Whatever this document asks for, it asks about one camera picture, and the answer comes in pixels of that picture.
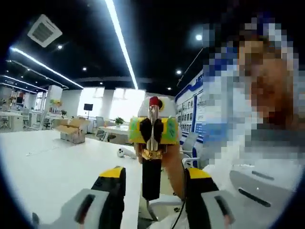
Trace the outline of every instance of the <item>red cap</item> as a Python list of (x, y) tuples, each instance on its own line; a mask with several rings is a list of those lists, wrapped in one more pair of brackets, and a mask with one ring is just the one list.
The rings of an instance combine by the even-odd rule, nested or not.
[(159, 103), (159, 99), (157, 96), (151, 97), (149, 99), (149, 106), (158, 105), (158, 103)]

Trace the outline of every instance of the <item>black cable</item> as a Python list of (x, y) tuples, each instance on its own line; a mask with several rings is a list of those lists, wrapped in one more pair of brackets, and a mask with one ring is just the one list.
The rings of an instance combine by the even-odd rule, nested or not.
[[(185, 169), (184, 169), (183, 164), (182, 164), (182, 167), (183, 167), (183, 174), (184, 174), (184, 193), (186, 193), (186, 174), (185, 174)], [(180, 218), (180, 216), (181, 216), (181, 214), (182, 214), (182, 211), (183, 211), (183, 208), (184, 208), (184, 205), (185, 205), (185, 199), (186, 199), (186, 197), (184, 197), (184, 201), (183, 201), (181, 210), (180, 210), (180, 212), (179, 212), (179, 215), (178, 215), (178, 217), (177, 217), (175, 223), (174, 223), (173, 226), (172, 226), (172, 229), (174, 229), (174, 227), (176, 226), (176, 224), (177, 224), (177, 222), (178, 222), (178, 220), (179, 220), (179, 218)]]

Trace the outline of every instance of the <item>white desk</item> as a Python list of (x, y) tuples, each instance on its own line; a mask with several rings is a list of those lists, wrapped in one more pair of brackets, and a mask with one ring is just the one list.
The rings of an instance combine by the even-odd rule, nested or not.
[(14, 199), (27, 215), (35, 212), (42, 223), (53, 222), (60, 216), (62, 205), (83, 188), (91, 188), (101, 172), (124, 166), (126, 196), (121, 229), (137, 228), (142, 167), (138, 160), (117, 157), (114, 152), (121, 145), (90, 138), (75, 145), (60, 140), (60, 133), (54, 130), (5, 133), (0, 138), (3, 172)]
[(104, 142), (107, 142), (109, 133), (110, 134), (117, 134), (117, 135), (128, 135), (129, 126), (127, 126), (127, 125), (121, 125), (120, 127), (116, 127), (116, 126), (108, 126), (108, 127), (100, 126), (98, 129), (99, 130), (103, 130), (103, 131), (106, 132), (105, 137), (104, 137)]
[(9, 127), (13, 132), (23, 131), (23, 118), (21, 114), (17, 112), (0, 111), (0, 116), (6, 116), (9, 118)]

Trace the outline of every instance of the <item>potted plant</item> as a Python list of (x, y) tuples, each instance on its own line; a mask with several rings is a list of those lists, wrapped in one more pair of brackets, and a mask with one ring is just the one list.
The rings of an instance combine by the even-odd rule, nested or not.
[(124, 123), (124, 120), (122, 118), (117, 117), (115, 119), (115, 124), (116, 124), (117, 127), (120, 127), (123, 123)]
[(65, 115), (67, 115), (67, 112), (65, 110), (61, 110), (61, 117), (64, 118)]

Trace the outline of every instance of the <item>ceiling light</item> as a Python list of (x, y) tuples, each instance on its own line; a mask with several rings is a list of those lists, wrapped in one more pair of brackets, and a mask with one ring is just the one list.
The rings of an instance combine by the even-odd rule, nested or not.
[(21, 90), (24, 90), (24, 91), (27, 91), (27, 92), (32, 92), (32, 91), (29, 91), (29, 90), (27, 90), (27, 89), (23, 89), (23, 88), (21, 88), (21, 87), (16, 87), (16, 86), (13, 87), (12, 85), (7, 84), (7, 83), (0, 83), (0, 84), (6, 85), (6, 86), (11, 86), (12, 88), (18, 88), (18, 89), (21, 89)]
[(201, 41), (202, 40), (202, 35), (200, 35), (200, 34), (196, 35), (196, 40)]
[(30, 84), (30, 83), (27, 83), (27, 82), (24, 82), (24, 81), (21, 81), (21, 80), (18, 80), (18, 79), (15, 79), (15, 78), (13, 78), (13, 77), (9, 77), (9, 76), (7, 76), (7, 75), (2, 75), (2, 77), (5, 77), (5, 78), (11, 79), (11, 80), (15, 80), (15, 81), (20, 82), (20, 83), (24, 83), (24, 84), (27, 84), (27, 85), (32, 86), (32, 87), (36, 87), (36, 88), (41, 89), (41, 90), (44, 90), (44, 91), (46, 91), (46, 92), (48, 91), (48, 90), (43, 89), (43, 88), (41, 88), (41, 87), (32, 85), (32, 84)]
[(83, 86), (80, 86), (78, 83), (76, 83), (76, 82), (70, 80), (70, 79), (67, 78), (66, 76), (64, 76), (64, 75), (62, 75), (62, 74), (60, 74), (60, 73), (54, 71), (53, 69), (49, 68), (49, 67), (46, 66), (45, 64), (43, 64), (43, 63), (37, 61), (36, 59), (34, 59), (34, 58), (31, 57), (30, 55), (26, 54), (25, 52), (23, 52), (23, 51), (21, 51), (21, 50), (19, 50), (19, 49), (16, 49), (16, 48), (10, 48), (10, 49), (11, 49), (13, 52), (18, 52), (18, 53), (20, 53), (21, 55), (27, 57), (27, 58), (30, 59), (31, 61), (33, 61), (33, 62), (37, 63), (38, 65), (40, 65), (41, 67), (44, 67), (45, 69), (49, 70), (50, 72), (53, 72), (54, 74), (56, 74), (56, 75), (60, 76), (61, 78), (63, 78), (63, 79), (65, 79), (65, 80), (69, 81), (70, 83), (72, 83), (72, 84), (74, 84), (74, 85), (80, 87), (81, 89), (84, 88)]
[(128, 52), (127, 52), (126, 45), (125, 45), (125, 42), (124, 42), (124, 37), (123, 37), (122, 31), (121, 31), (119, 19), (118, 19), (118, 16), (116, 14), (116, 11), (115, 11), (114, 3), (113, 3), (112, 0), (106, 0), (106, 5), (107, 5), (108, 11), (110, 13), (111, 20), (112, 20), (116, 35), (119, 39), (120, 46), (121, 46), (125, 61), (127, 63), (127, 67), (128, 67), (130, 76), (132, 77), (132, 82), (133, 82), (134, 88), (136, 90), (138, 90), (139, 89), (138, 84), (135, 80), (135, 75), (134, 75), (134, 72), (133, 72), (133, 69), (132, 69), (132, 64), (131, 64), (129, 56), (128, 56)]

